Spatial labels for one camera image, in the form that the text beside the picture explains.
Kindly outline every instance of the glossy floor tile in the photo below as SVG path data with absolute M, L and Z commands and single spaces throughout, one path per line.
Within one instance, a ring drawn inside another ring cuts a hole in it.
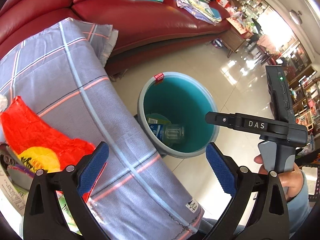
M 264 66 L 255 65 L 253 56 L 244 49 L 227 58 L 228 50 L 211 44 L 201 44 L 143 63 L 128 70 L 114 83 L 124 104 L 136 114 L 137 100 L 144 84 L 153 75 L 175 71 L 187 74 L 203 84 L 214 98 L 219 111 L 244 113 L 273 118 L 269 102 Z M 231 156 L 241 166 L 257 172 L 253 158 L 259 155 L 259 135 L 246 134 L 220 127 L 216 144 L 223 154 Z M 224 193 L 205 155 L 189 159 L 166 156 L 164 162 L 180 182 L 204 207 L 205 217 L 218 219 L 231 196 Z M 253 196 L 240 224 L 245 225 L 254 205 Z

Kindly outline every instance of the table leg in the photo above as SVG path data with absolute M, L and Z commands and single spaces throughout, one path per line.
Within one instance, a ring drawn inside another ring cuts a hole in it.
M 230 58 L 231 53 L 232 53 L 232 50 L 229 51 L 229 53 L 228 53 L 228 58 Z
M 270 59 L 272 58 L 272 55 L 269 55 L 265 57 L 265 59 L 263 61 L 261 61 L 261 64 L 265 64 L 266 62 L 268 62 Z

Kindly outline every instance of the bottle label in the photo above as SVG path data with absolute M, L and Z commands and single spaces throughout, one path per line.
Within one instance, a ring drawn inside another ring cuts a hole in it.
M 153 118 L 148 118 L 148 123 L 158 123 L 158 120 Z
M 163 124 L 149 124 L 149 127 L 153 134 L 162 141 L 162 130 L 163 130 Z

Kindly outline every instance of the red clip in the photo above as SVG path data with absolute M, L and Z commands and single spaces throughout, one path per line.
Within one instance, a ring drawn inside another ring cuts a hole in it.
M 155 75 L 153 77 L 156 79 L 155 85 L 157 85 L 157 84 L 160 84 L 163 81 L 164 74 L 163 73 L 159 73 L 159 74 L 157 74 L 157 75 Z

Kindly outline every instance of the human hand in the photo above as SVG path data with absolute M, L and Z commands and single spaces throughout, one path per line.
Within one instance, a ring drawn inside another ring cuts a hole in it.
M 254 162 L 262 164 L 259 173 L 268 174 L 266 169 L 263 166 L 263 160 L 261 155 L 254 158 Z M 288 187 L 288 191 L 285 194 L 285 199 L 287 202 L 292 200 L 302 189 L 303 186 L 303 175 L 297 164 L 294 164 L 293 171 L 284 172 L 278 174 L 282 187 Z

